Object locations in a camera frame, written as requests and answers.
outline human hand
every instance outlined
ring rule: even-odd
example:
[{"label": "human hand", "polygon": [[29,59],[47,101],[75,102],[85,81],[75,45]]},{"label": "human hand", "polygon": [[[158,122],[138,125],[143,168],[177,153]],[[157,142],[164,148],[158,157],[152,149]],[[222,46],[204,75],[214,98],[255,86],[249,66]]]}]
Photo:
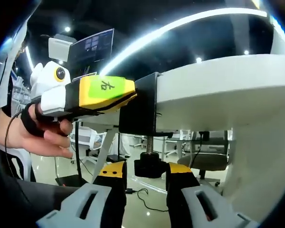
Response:
[{"label": "human hand", "polygon": [[35,114],[35,104],[31,105],[28,109],[28,113],[37,124],[37,127],[44,130],[42,137],[36,137],[31,135],[23,125],[23,122],[19,119],[19,139],[20,147],[27,150],[30,153],[34,153],[41,156],[60,156],[65,158],[71,158],[72,152],[68,149],[70,147],[70,139],[67,136],[72,132],[73,125],[68,120],[63,120],[60,123],[40,123]]}]

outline green sticker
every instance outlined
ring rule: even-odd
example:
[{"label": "green sticker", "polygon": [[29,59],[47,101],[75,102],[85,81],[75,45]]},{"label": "green sticker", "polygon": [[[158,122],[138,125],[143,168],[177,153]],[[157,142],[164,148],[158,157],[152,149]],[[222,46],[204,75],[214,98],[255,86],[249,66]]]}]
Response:
[{"label": "green sticker", "polygon": [[92,76],[90,77],[90,98],[119,98],[124,94],[124,77],[116,76]]}]

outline computer screen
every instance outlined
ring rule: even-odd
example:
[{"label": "computer screen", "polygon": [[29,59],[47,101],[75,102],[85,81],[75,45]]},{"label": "computer screen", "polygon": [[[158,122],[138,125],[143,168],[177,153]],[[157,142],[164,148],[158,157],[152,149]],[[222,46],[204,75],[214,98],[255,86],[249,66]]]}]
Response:
[{"label": "computer screen", "polygon": [[97,62],[111,56],[114,29],[86,37],[72,44],[68,53],[67,68],[71,77],[98,71]]}]

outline floor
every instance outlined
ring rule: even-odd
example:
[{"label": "floor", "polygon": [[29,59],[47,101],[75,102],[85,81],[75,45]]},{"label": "floor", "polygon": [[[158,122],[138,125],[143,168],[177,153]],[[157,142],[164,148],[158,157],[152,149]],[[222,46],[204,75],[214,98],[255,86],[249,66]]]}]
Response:
[{"label": "floor", "polygon": [[[140,178],[134,176],[133,161],[139,159],[140,153],[143,149],[131,147],[131,157],[127,161],[128,168],[128,188],[139,190],[141,188],[147,188],[149,195],[140,193],[140,196],[145,199],[146,204],[150,208],[156,208],[166,210],[166,192],[165,192],[165,174],[158,179]],[[53,157],[42,157],[37,155],[31,155],[33,170],[36,176],[37,182],[57,185],[55,178],[55,163]],[[166,162],[177,162],[177,154],[172,154],[168,158],[164,159]],[[93,173],[94,164],[87,162],[87,169]],[[194,175],[198,177],[199,170],[192,169]],[[206,178],[221,179],[221,184],[217,187],[217,191],[220,191],[224,185],[227,170],[206,172]],[[57,158],[57,174],[59,177],[77,174],[76,164],[71,164],[70,159]],[[83,178],[91,182],[91,174],[82,167]],[[170,227],[170,219],[168,212],[158,212],[147,209],[143,202],[138,199],[137,194],[127,195],[127,205],[125,207],[125,213],[123,216],[123,227],[125,228],[167,228]]]}]

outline workstation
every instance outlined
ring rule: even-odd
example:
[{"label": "workstation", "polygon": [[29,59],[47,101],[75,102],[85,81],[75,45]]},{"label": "workstation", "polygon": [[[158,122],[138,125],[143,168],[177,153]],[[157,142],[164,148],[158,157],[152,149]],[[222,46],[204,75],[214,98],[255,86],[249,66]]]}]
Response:
[{"label": "workstation", "polygon": [[[139,78],[118,74],[173,29],[237,14],[273,27],[268,53],[196,58]],[[72,122],[73,157],[7,153],[22,161],[25,181],[79,188],[38,224],[126,227],[134,224],[130,211],[141,208],[162,227],[178,227],[179,218],[180,227],[261,224],[285,191],[285,33],[277,21],[259,8],[203,11],[146,33],[113,56],[115,35],[112,28],[81,40],[53,36],[51,61],[32,68],[28,103],[40,103],[44,120]],[[152,206],[140,198],[144,192]],[[146,223],[140,227],[161,227]]]}]

